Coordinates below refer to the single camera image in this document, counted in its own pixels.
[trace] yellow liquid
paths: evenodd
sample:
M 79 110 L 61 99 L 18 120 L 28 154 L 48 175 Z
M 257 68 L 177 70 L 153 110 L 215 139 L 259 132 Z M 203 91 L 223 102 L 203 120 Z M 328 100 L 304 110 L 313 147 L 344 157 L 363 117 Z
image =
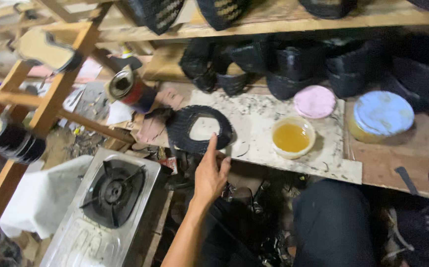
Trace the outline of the yellow liquid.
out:
M 272 140 L 278 148 L 286 152 L 299 152 L 310 142 L 305 130 L 294 124 L 284 124 L 277 128 Z

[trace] gas stove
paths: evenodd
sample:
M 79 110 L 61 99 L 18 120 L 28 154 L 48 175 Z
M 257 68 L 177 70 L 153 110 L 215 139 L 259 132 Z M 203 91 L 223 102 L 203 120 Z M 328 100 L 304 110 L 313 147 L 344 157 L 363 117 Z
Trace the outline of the gas stove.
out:
M 157 162 L 99 148 L 40 266 L 123 266 L 147 246 L 134 236 L 166 176 Z

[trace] stove burner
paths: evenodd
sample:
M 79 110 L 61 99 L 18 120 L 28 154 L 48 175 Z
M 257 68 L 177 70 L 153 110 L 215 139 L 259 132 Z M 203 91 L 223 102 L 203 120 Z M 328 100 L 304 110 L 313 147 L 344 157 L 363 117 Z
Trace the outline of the stove burner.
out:
M 120 160 L 103 161 L 81 205 L 93 221 L 118 228 L 129 218 L 144 185 L 142 167 Z
M 112 181 L 106 188 L 104 197 L 107 203 L 114 203 L 121 197 L 123 193 L 123 185 L 119 181 Z

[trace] metal can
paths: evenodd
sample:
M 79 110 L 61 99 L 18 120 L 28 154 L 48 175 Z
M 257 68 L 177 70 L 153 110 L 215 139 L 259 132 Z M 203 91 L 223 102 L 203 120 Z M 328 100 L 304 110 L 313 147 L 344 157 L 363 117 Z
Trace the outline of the metal can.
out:
M 157 91 L 148 87 L 132 70 L 121 70 L 109 83 L 109 96 L 140 113 L 150 111 Z

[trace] white cloth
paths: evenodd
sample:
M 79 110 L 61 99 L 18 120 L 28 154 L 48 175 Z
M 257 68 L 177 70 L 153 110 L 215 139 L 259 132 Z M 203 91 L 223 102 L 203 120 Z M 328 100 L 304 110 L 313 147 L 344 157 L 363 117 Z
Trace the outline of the white cloth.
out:
M 7 205 L 0 227 L 12 238 L 22 230 L 36 232 L 41 239 L 54 234 L 68 205 L 73 201 L 92 156 L 83 155 L 49 170 L 26 173 Z

